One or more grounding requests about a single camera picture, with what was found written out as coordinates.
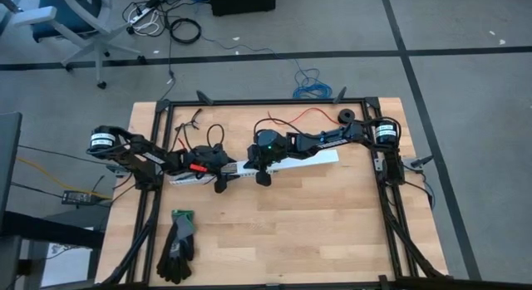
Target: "blue cable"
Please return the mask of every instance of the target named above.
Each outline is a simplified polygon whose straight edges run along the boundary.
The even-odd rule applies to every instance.
[[[249,47],[244,44],[238,44],[238,45],[234,45],[231,47],[226,47],[222,43],[214,39],[209,39],[205,37],[203,34],[201,35],[201,38],[203,38],[204,40],[208,42],[216,43],[225,50],[233,50],[238,47],[244,47],[244,48],[249,49],[252,52],[263,52],[263,51],[272,52],[272,54],[278,59],[290,60],[288,58],[280,57],[274,50],[270,48],[253,49],[252,47]],[[333,89],[318,79],[320,71],[317,68],[302,69],[301,66],[299,65],[299,61],[295,58],[293,60],[296,62],[296,66],[298,66],[298,71],[293,76],[293,79],[298,84],[298,87],[296,87],[296,89],[293,90],[292,97],[293,98],[307,97],[307,98],[320,98],[320,99],[330,98],[331,95],[333,94]],[[316,73],[316,76],[308,75],[308,73],[312,71]],[[303,76],[303,79],[301,81],[298,79],[299,76]]]

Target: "red tag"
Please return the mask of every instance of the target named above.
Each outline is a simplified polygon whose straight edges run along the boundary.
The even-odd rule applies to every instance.
[[[199,166],[199,165],[190,165],[190,169],[191,170],[201,171],[201,172],[207,172],[207,168],[205,168],[203,166]]]

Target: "floor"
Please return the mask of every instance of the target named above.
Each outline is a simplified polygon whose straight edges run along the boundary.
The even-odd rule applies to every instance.
[[[142,0],[114,1],[114,24],[131,1]],[[38,0],[19,4],[28,10]],[[346,86],[347,96],[401,97],[418,155],[436,157],[426,174],[436,191],[436,226],[450,273],[478,277],[477,266],[484,280],[532,283],[532,0],[277,0],[272,12],[213,17],[210,6],[196,5],[173,13],[195,18],[207,38],[227,47],[295,52],[282,57],[318,68],[333,94]],[[184,27],[180,34],[194,31]],[[103,91],[89,63],[75,64],[72,74],[59,67],[75,49],[71,43],[37,44],[29,27],[6,26],[0,112],[23,113],[21,144],[88,157],[91,129],[127,126],[134,102],[162,96],[169,80],[168,35],[123,33],[116,42],[142,50],[151,65],[106,63]],[[174,43],[177,85],[168,97],[194,100],[196,90],[214,99],[291,97],[294,62],[257,58],[262,53],[268,52],[225,50],[205,40]],[[110,59],[131,58],[112,52]],[[18,154],[80,188],[92,188],[105,175],[97,191],[109,194],[115,183],[99,165],[25,149]],[[13,180],[62,193],[24,164],[17,164]],[[14,187],[8,208],[38,217],[71,210],[58,199]]]

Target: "white cable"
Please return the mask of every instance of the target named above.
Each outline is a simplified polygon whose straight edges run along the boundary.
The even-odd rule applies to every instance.
[[[130,11],[130,14],[127,16],[127,21],[128,22],[131,22],[131,15],[133,14],[133,12],[136,11],[136,8],[134,7],[131,11]],[[135,34],[139,35],[139,36],[148,36],[148,35],[155,35],[158,31],[159,31],[159,24],[157,23],[157,20],[159,20],[159,12],[157,12],[157,10],[154,10],[153,13],[151,14],[151,19],[142,24],[142,25],[139,25],[139,26],[131,26],[133,27],[133,31],[135,32]],[[150,27],[150,26],[155,26],[155,30],[153,32],[141,32],[142,30]]]

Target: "chair wheel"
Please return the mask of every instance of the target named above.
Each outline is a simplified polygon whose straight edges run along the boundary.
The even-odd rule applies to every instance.
[[[148,61],[146,60],[146,58],[144,56],[138,56],[136,58],[136,60],[141,64],[141,65],[147,65],[148,64]]]

